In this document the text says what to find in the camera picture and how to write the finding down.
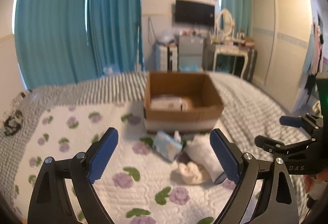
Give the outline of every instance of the wardrobe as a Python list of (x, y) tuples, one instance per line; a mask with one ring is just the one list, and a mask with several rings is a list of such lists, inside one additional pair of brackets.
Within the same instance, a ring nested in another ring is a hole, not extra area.
[(310, 0), (252, 0), (258, 51), (252, 83), (290, 112), (303, 88), (311, 26)]

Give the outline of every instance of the white quilted blanket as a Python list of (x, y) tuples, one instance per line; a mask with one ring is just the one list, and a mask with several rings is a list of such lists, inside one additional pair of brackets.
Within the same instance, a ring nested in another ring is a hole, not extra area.
[[(14, 205), (22, 219), (27, 218), (33, 184), (47, 156), (56, 160), (71, 158), (86, 151), (108, 127), (115, 127), (119, 131), (118, 146), (102, 178), (94, 184), (115, 223), (212, 223), (229, 199), (234, 184), (226, 180), (217, 186), (185, 185), (176, 172), (176, 162), (167, 163), (140, 141), (148, 136), (142, 108), (142, 102), (134, 102), (59, 106), (44, 112), (15, 178)], [(127, 114), (133, 117), (127, 120), (124, 118)], [(225, 131), (220, 121), (217, 127)], [(78, 220), (86, 223), (72, 182), (66, 180), (66, 184)], [(259, 190), (257, 186), (245, 221), (251, 216)]]

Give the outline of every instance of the bed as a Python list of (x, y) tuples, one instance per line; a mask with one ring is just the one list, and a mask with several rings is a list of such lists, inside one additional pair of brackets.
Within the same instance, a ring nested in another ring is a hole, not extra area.
[[(297, 129), (279, 124), (283, 110), (260, 90), (229, 74), (209, 75), (225, 103), (217, 127), (242, 152), (270, 159), (254, 145), (254, 137), (259, 134), (286, 144), (305, 139)], [(87, 150), (108, 127), (119, 131), (119, 143), (94, 188), (115, 223), (211, 223), (219, 215), (234, 188), (232, 182), (185, 185), (176, 173), (176, 162), (163, 161), (140, 143), (141, 138), (149, 136), (143, 125), (146, 80), (146, 72), (123, 73), (76, 85), (43, 86), (19, 103), (22, 129), (14, 136), (0, 135), (0, 191), (21, 220), (27, 218), (43, 160), (47, 156), (56, 160), (71, 158)], [(133, 121), (126, 121), (127, 114), (133, 114)], [(301, 218), (307, 211), (303, 180), (301, 176), (291, 179)], [(66, 184), (78, 220), (86, 223), (72, 182), (66, 180)], [(168, 191), (165, 204), (155, 199), (163, 190)], [(252, 214), (259, 190), (260, 182), (244, 222)], [(147, 216), (138, 216), (138, 210)]]

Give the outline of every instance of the rolled white towel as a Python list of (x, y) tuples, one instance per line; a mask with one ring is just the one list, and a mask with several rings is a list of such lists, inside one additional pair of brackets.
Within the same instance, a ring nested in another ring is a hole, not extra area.
[(210, 175), (202, 165), (197, 165), (194, 162), (188, 164), (179, 163), (179, 171), (182, 179), (189, 185), (202, 184), (209, 181)]
[(192, 141), (187, 141), (184, 150), (192, 161), (202, 165), (208, 171), (214, 184), (220, 184), (227, 178), (210, 145), (209, 135), (195, 135)]

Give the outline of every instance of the gingham fabric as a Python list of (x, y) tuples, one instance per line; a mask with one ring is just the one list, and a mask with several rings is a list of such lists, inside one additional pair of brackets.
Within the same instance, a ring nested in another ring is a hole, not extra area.
[[(279, 117), (284, 111), (251, 84), (229, 74), (209, 73), (225, 103), (221, 121), (233, 142), (242, 152), (270, 160), (271, 155), (254, 145), (257, 135), (265, 135), (286, 144), (305, 140), (298, 130), (283, 127)], [(39, 87), (19, 105), (23, 128), (13, 137), (0, 133), (0, 190), (13, 207), (12, 193), (18, 165), (41, 114), (57, 105), (87, 105), (123, 101), (140, 101), (144, 97), (147, 73), (124, 73), (90, 80), (76, 85)], [(300, 217), (306, 212), (303, 180), (292, 176)]]

